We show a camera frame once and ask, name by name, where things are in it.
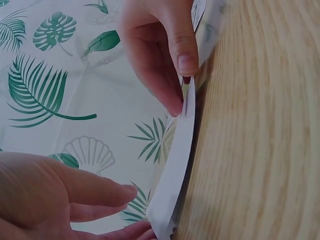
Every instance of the leaf print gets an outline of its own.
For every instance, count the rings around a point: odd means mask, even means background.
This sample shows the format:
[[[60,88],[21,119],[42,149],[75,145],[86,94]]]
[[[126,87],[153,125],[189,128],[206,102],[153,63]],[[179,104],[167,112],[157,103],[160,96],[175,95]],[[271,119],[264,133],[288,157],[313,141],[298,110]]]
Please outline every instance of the leaf print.
[[[87,46],[83,57],[92,52],[108,51],[115,48],[120,43],[120,38],[116,30],[106,31],[101,33]]]
[[[26,39],[26,25],[20,18],[24,10],[18,10],[0,21],[0,47],[3,50],[16,52]]]
[[[160,157],[161,157],[161,145],[162,145],[162,138],[165,134],[165,125],[164,122],[158,117],[158,122],[156,121],[155,118],[152,119],[153,123],[153,128],[144,123],[144,127],[135,124],[135,126],[140,130],[140,132],[143,134],[142,136],[132,136],[129,135],[127,137],[131,139],[136,139],[136,140],[141,140],[141,141],[146,141],[146,146],[142,149],[138,159],[140,159],[145,153],[147,153],[145,157],[145,162],[148,161],[152,156],[153,158],[153,163],[158,163],[160,162]]]
[[[86,7],[95,7],[97,9],[99,9],[102,13],[109,14],[109,11],[108,11],[108,8],[107,8],[107,4],[106,4],[105,0],[99,0],[98,4],[86,4],[84,6],[86,6]]]
[[[76,137],[65,145],[62,152],[75,156],[79,169],[99,176],[102,171],[116,163],[109,146],[94,137]]]
[[[0,7],[7,5],[9,2],[10,2],[10,0],[0,0]]]
[[[32,128],[38,126],[53,116],[68,120],[90,120],[96,114],[88,116],[67,116],[59,114],[62,105],[67,71],[48,71],[47,64],[41,61],[35,64],[36,58],[26,58],[25,54],[18,54],[9,69],[9,93],[19,108],[8,105],[26,118],[10,119],[23,125],[13,125],[15,128]]]
[[[71,168],[74,168],[74,169],[79,168],[79,163],[77,159],[71,154],[68,154],[68,153],[51,154],[49,158],[52,158],[58,162],[62,162]]]
[[[50,50],[58,44],[67,55],[72,57],[73,54],[65,50],[61,44],[74,35],[76,24],[77,21],[73,17],[57,11],[41,23],[33,35],[33,43],[41,51]]]
[[[146,196],[139,186],[137,186],[134,182],[131,183],[136,186],[138,194],[134,200],[128,203],[128,207],[121,212],[122,220],[127,224],[132,224],[141,220],[147,220],[146,211],[151,200],[151,189]]]

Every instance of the fingernail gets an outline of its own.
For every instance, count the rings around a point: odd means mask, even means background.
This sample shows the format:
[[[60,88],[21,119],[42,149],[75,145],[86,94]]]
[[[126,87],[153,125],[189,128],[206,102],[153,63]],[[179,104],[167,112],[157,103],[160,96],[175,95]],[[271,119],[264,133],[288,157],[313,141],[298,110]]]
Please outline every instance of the fingernail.
[[[178,58],[178,70],[181,75],[193,75],[197,71],[197,62],[195,58],[188,54],[183,54]]]
[[[126,189],[130,190],[131,192],[137,192],[137,187],[134,185],[128,185],[128,184],[123,184],[122,186],[124,186]]]
[[[190,76],[184,76],[184,77],[183,77],[183,82],[184,82],[184,84],[189,84],[189,83],[190,83],[190,80],[191,80],[191,77],[190,77]]]

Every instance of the skin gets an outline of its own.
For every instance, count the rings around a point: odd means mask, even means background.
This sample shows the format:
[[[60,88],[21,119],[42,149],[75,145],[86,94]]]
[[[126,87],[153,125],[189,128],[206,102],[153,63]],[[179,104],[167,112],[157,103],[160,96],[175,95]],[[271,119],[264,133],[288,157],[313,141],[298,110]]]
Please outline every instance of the skin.
[[[0,152],[0,190],[2,240],[156,239],[147,221],[100,235],[72,230],[122,211],[137,189],[48,157]]]
[[[190,81],[199,68],[193,0],[125,0],[118,33],[141,82],[176,117],[183,94],[177,72]]]

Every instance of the monstera leaf print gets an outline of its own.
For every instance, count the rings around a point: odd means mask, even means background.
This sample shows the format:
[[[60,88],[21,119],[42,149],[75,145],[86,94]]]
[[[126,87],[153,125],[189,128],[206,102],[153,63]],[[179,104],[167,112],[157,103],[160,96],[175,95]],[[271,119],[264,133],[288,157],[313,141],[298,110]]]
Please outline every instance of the monstera leaf print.
[[[35,64],[36,58],[18,54],[9,70],[9,93],[17,107],[9,106],[26,118],[14,118],[12,121],[22,125],[15,128],[32,128],[38,126],[53,116],[68,120],[89,120],[97,117],[67,116],[59,114],[65,93],[68,73],[62,70],[47,70],[47,64],[41,61]]]
[[[68,154],[68,153],[51,154],[49,155],[49,158],[52,158],[58,162],[62,162],[71,168],[74,168],[74,169],[79,168],[78,160],[71,154]]]
[[[83,57],[92,52],[108,51],[115,48],[120,43],[120,38],[116,30],[101,33],[91,42],[89,42],[87,50]]]
[[[134,200],[128,203],[128,207],[121,212],[122,220],[125,221],[127,225],[141,220],[147,220],[146,211],[151,200],[151,189],[146,196],[140,187],[138,187],[134,182],[131,183],[136,186],[138,194]]]
[[[0,7],[7,5],[9,2],[10,2],[10,0],[0,0]]]
[[[160,160],[161,156],[161,141],[162,137],[165,134],[165,125],[163,121],[158,117],[157,124],[155,118],[153,118],[153,128],[143,122],[143,127],[136,124],[136,127],[139,129],[139,131],[142,133],[142,136],[127,136],[132,139],[140,140],[146,142],[145,147],[142,149],[139,157],[141,158],[145,153],[145,162],[148,161],[151,156],[154,156],[153,163],[156,163],[156,161]]]
[[[77,21],[73,17],[57,11],[41,23],[33,35],[33,43],[41,51],[50,50],[58,44],[67,55],[72,57],[73,54],[65,50],[61,44],[74,35],[76,24]]]
[[[99,0],[98,4],[86,4],[84,6],[86,6],[86,7],[94,7],[94,8],[99,9],[104,14],[109,14],[109,11],[108,11],[108,8],[107,8],[107,4],[106,4],[105,0]]]
[[[3,50],[15,52],[20,49],[23,40],[26,39],[26,25],[20,15],[24,10],[18,10],[6,16],[0,21],[0,47]]]

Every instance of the wooden table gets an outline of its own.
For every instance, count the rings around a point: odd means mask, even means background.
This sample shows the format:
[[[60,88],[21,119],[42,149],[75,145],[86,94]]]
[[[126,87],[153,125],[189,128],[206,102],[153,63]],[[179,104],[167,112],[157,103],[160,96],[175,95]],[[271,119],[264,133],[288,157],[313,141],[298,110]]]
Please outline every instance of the wooden table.
[[[320,240],[320,0],[238,0],[224,23],[175,239]]]

